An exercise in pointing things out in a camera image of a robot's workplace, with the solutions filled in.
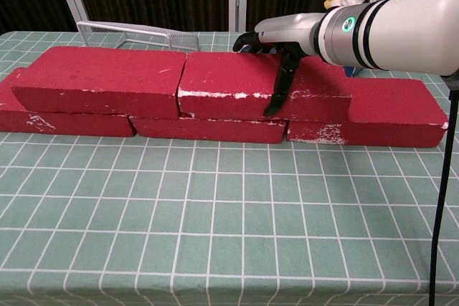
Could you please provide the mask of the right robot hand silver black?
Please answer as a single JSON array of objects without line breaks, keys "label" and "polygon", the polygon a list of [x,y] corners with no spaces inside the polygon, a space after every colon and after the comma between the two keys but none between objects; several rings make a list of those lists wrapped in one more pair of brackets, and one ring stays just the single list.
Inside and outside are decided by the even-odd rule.
[{"label": "right robot hand silver black", "polygon": [[301,60],[320,54],[317,35],[324,16],[324,13],[302,13],[264,19],[233,44],[234,52],[268,54],[275,49],[280,54],[274,90],[263,113],[265,117],[275,115],[284,105]]}]

